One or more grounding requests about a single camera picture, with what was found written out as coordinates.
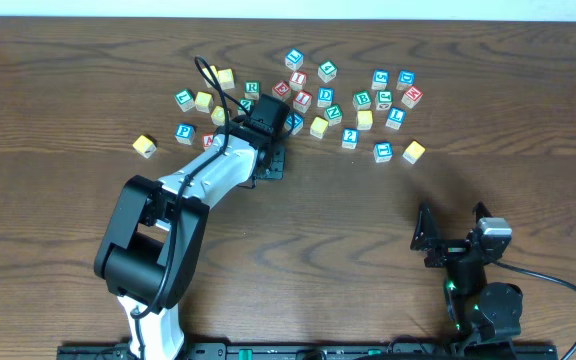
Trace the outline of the yellow O block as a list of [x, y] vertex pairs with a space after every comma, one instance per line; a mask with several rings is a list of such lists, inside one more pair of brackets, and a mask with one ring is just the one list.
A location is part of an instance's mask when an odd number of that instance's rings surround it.
[[230, 115], [228, 108], [222, 106], [216, 106], [211, 113], [212, 123], [216, 126], [223, 126], [226, 122], [226, 118]]

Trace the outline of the blue D block centre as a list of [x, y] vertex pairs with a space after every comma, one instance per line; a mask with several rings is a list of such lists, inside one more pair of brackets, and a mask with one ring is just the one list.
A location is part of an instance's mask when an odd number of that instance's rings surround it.
[[321, 87], [317, 94], [317, 106], [326, 108], [332, 105], [334, 101], [334, 90], [332, 88]]

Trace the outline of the blue L block back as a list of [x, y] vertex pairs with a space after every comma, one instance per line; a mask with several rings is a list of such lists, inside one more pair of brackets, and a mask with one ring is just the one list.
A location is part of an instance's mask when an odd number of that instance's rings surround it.
[[304, 55], [298, 49], [291, 49], [285, 56], [285, 65], [292, 71], [297, 71], [301, 68], [304, 61]]

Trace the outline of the yellow k block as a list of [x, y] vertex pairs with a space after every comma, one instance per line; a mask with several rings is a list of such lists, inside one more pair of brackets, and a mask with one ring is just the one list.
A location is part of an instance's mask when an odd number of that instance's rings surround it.
[[133, 142], [132, 147], [139, 155], [146, 159], [150, 158], [157, 151], [155, 141], [147, 135], [140, 135]]
[[415, 164], [425, 153], [426, 148], [416, 140], [413, 140], [404, 150], [402, 157], [410, 164]]

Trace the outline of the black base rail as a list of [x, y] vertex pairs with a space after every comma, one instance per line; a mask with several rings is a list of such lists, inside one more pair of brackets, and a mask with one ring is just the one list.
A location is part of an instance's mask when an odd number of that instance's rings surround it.
[[[114, 346], [60, 346], [58, 360], [128, 360], [137, 356], [128, 344]], [[309, 346], [309, 345], [226, 345], [195, 343], [184, 346], [178, 355], [187, 360], [351, 360], [369, 359], [453, 359], [455, 356], [431, 343], [417, 344], [410, 340], [393, 345]], [[550, 345], [483, 345], [468, 348], [464, 359], [556, 360], [556, 349]]]

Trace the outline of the red E block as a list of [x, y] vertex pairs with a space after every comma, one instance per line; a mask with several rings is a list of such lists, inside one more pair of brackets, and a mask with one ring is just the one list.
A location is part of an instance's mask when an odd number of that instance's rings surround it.
[[279, 81], [272, 87], [272, 96], [281, 101], [287, 101], [291, 94], [292, 89], [286, 81]]

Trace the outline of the blue l block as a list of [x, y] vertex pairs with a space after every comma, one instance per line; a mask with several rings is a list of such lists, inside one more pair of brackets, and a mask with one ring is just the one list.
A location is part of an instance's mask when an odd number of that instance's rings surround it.
[[291, 49], [285, 56], [285, 65], [292, 71], [297, 71], [301, 68], [304, 61], [304, 55], [298, 49]]
[[405, 117], [406, 112], [404, 110], [393, 107], [388, 113], [385, 126], [393, 130], [399, 130], [404, 123]]

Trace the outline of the blue T block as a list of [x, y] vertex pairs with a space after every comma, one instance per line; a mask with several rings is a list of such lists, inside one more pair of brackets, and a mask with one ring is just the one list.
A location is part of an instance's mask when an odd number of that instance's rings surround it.
[[373, 156], [376, 163], [390, 161], [393, 156], [392, 144], [390, 142], [376, 143], [373, 149]]

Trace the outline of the yellow block back right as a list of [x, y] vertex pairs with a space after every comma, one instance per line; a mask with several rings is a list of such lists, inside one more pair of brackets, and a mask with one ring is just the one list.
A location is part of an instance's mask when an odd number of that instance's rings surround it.
[[234, 73], [231, 69], [219, 70], [218, 81], [223, 90], [229, 90], [235, 87]]

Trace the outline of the blue H block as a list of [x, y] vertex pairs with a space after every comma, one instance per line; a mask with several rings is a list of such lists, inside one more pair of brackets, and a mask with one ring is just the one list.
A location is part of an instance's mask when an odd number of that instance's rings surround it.
[[303, 125], [304, 119], [297, 112], [291, 111], [286, 117], [285, 129], [288, 135], [296, 135], [303, 128]]

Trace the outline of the blue 2 block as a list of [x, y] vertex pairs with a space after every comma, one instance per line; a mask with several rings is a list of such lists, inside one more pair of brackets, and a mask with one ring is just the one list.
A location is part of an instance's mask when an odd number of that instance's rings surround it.
[[345, 149], [355, 149], [359, 142], [359, 131], [357, 129], [345, 128], [342, 133], [342, 147]]

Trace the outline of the yellow C block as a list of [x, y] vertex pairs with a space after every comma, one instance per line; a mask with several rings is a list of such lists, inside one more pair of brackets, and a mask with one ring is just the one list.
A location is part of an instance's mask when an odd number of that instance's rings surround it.
[[315, 117], [310, 126], [310, 135], [318, 139], [323, 139], [329, 127], [329, 122], [321, 117]]

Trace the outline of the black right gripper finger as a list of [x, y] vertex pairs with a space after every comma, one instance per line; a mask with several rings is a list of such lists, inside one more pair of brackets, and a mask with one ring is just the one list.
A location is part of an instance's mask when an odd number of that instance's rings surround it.
[[421, 203], [410, 249], [413, 251], [429, 251], [438, 247], [440, 242], [441, 235], [435, 218], [431, 214], [428, 204]]
[[481, 219], [484, 218], [491, 218], [492, 214], [485, 206], [485, 204], [479, 201], [472, 210], [473, 214], [475, 215], [475, 223], [478, 224]]

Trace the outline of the yellow K block right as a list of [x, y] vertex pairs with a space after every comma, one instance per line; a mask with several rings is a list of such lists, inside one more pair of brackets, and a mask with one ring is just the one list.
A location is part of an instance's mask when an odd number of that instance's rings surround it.
[[402, 157], [410, 164], [415, 164], [425, 153], [426, 148], [416, 140], [413, 140], [404, 150]]

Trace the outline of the red I block back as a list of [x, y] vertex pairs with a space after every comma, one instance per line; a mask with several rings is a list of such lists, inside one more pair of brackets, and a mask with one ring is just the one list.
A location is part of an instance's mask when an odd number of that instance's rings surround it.
[[289, 78], [289, 86], [293, 91], [302, 91], [307, 82], [307, 74], [294, 71]]

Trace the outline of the green B block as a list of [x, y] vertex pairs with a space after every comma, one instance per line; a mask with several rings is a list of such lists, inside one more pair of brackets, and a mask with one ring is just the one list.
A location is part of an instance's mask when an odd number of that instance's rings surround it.
[[356, 111], [369, 110], [372, 105], [371, 94], [362, 90], [353, 94], [353, 106]]

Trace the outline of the green Z block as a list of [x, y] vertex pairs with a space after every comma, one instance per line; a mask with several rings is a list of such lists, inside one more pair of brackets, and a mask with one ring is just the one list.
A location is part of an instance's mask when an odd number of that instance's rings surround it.
[[254, 101], [246, 98], [240, 99], [239, 104], [240, 104], [240, 106], [238, 107], [239, 115], [250, 114], [254, 107]]

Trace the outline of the blue P block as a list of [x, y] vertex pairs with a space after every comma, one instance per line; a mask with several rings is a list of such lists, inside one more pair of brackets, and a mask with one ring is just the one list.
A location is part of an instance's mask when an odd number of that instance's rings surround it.
[[179, 124], [176, 132], [175, 138], [178, 143], [191, 145], [193, 143], [195, 137], [195, 129], [192, 125], [189, 124]]

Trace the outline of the green 4 block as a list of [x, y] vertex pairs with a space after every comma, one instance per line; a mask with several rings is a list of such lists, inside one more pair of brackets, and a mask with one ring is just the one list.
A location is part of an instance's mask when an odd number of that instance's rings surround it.
[[331, 60], [321, 63], [318, 67], [318, 76], [324, 83], [332, 81], [337, 76], [337, 72], [338, 67]]

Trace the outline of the green N block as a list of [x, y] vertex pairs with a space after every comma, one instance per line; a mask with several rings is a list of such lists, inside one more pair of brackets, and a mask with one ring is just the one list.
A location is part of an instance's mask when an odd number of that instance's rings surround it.
[[328, 121], [330, 126], [334, 126], [342, 121], [343, 111], [338, 104], [333, 104], [325, 108], [324, 117]]

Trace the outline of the yellow G block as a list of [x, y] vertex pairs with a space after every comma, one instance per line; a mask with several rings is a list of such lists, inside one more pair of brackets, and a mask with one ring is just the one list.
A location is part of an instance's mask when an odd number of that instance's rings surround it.
[[371, 110], [360, 110], [357, 112], [357, 129], [360, 131], [370, 130], [373, 126], [373, 113]]

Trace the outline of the red i block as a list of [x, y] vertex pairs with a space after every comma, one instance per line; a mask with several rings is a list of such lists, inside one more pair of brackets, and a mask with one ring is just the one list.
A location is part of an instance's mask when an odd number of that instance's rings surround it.
[[293, 91], [302, 91], [307, 82], [307, 74], [294, 71], [289, 78], [289, 86]]
[[300, 112], [306, 113], [312, 103], [312, 95], [304, 90], [299, 91], [293, 99], [293, 108]]

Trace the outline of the blue d block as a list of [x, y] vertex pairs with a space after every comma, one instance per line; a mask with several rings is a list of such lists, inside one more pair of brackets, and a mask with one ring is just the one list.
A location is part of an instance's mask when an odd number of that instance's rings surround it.
[[317, 106], [326, 108], [332, 105], [334, 101], [334, 90], [332, 88], [321, 87], [317, 94]]
[[396, 89], [407, 90], [414, 85], [415, 73], [408, 70], [401, 70], [397, 79]]

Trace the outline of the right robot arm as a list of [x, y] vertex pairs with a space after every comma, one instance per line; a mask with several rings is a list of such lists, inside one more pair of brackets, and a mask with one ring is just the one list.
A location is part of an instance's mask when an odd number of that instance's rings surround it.
[[443, 291], [459, 337], [451, 351], [463, 355], [469, 347], [499, 343], [521, 333], [523, 293], [510, 283], [487, 280], [485, 266], [499, 260], [512, 240], [512, 229], [479, 202], [475, 227], [460, 239], [445, 239], [427, 204], [422, 203], [410, 249], [426, 254], [427, 268], [446, 270]]

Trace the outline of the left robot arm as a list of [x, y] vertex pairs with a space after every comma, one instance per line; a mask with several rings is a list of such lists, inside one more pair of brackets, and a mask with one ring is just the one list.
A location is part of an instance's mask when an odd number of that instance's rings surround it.
[[94, 260], [129, 320], [129, 354], [175, 359], [185, 336], [179, 302], [194, 275], [210, 210], [233, 188], [282, 176], [289, 106], [262, 95], [218, 127], [212, 145], [177, 172], [123, 186]]

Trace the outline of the red A block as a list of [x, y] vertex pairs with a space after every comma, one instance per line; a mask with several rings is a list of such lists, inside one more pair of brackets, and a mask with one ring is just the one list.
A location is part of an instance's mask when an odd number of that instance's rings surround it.
[[202, 136], [202, 146], [204, 150], [208, 150], [214, 141], [214, 135], [213, 134], [204, 134]]

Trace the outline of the blue D block right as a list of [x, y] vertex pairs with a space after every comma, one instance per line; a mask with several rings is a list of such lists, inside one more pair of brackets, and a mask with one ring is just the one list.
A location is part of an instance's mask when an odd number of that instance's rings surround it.
[[401, 70], [397, 79], [396, 89], [407, 90], [414, 85], [415, 73], [408, 70]]

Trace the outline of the yellow K block far left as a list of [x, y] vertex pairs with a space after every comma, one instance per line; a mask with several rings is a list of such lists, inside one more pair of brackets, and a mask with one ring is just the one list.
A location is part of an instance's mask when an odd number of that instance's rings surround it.
[[140, 135], [133, 142], [132, 147], [139, 155], [146, 159], [150, 158], [157, 151], [155, 141], [147, 135]]

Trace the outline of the red I block front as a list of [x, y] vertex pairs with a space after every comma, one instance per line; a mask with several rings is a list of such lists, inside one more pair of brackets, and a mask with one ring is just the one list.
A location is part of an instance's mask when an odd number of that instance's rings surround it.
[[304, 90], [299, 91], [293, 99], [293, 108], [300, 112], [306, 113], [312, 103], [312, 95]]

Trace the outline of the red M block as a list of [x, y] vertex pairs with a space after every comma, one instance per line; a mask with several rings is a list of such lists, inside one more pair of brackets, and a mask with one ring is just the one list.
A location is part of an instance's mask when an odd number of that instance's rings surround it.
[[404, 92], [402, 96], [402, 103], [408, 108], [414, 108], [422, 97], [423, 92], [416, 86], [411, 86]]

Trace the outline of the yellow block back left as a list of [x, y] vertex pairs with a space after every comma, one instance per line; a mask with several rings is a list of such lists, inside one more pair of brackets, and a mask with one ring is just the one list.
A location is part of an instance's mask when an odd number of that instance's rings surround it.
[[209, 67], [203, 68], [203, 73], [205, 74], [205, 83], [208, 88], [212, 87], [212, 83], [214, 83], [214, 76], [218, 78], [218, 71], [215, 65], [210, 65]]

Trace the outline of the yellow S block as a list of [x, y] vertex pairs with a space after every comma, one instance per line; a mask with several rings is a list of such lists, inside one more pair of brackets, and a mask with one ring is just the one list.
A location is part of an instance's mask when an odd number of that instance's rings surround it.
[[214, 105], [213, 95], [208, 92], [198, 92], [195, 97], [195, 108], [199, 112], [210, 113]]

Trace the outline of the green J block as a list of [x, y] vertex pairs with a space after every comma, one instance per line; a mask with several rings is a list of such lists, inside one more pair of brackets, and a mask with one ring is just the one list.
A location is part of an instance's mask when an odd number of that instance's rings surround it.
[[378, 90], [375, 96], [375, 109], [386, 111], [392, 107], [393, 93], [390, 90]]

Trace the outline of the blue 5 block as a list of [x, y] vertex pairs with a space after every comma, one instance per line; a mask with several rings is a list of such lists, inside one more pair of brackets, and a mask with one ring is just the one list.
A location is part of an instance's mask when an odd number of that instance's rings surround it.
[[371, 89], [385, 90], [389, 83], [389, 72], [382, 69], [376, 69], [373, 73]]

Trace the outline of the green L block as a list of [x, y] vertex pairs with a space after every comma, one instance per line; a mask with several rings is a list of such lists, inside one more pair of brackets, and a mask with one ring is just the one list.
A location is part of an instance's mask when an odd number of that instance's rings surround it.
[[183, 89], [175, 96], [175, 101], [183, 112], [188, 112], [195, 108], [195, 99], [193, 93], [189, 89]]

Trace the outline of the green R block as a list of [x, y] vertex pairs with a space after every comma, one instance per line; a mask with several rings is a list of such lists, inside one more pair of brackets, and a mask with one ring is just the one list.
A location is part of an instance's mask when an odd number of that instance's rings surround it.
[[244, 97], [250, 100], [258, 100], [261, 94], [259, 81], [246, 81], [244, 83]]

